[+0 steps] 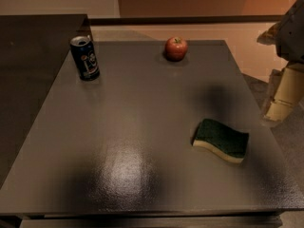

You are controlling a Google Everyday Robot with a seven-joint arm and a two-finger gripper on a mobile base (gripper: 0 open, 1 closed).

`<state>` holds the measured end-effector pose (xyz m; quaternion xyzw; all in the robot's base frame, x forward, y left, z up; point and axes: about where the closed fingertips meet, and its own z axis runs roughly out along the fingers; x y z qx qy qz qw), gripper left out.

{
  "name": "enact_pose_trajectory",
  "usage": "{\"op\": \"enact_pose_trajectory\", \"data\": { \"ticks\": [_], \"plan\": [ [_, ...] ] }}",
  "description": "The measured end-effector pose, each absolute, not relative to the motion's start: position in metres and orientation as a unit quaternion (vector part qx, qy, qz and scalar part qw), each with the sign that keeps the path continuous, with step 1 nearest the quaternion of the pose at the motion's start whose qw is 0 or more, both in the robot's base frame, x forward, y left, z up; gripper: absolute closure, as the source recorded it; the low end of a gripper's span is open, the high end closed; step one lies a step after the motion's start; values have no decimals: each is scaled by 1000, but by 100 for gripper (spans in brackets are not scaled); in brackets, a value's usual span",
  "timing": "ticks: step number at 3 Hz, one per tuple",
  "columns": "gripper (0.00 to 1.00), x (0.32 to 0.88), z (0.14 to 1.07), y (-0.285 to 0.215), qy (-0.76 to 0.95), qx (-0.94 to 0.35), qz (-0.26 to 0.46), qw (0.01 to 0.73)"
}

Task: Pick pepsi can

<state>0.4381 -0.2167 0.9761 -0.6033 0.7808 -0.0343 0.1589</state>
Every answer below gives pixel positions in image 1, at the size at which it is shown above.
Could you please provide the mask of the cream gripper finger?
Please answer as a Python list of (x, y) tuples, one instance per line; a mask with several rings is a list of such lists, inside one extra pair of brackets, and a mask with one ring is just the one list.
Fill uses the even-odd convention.
[(304, 65), (289, 62), (282, 70), (273, 70), (269, 78), (263, 120), (283, 122), (304, 97)]

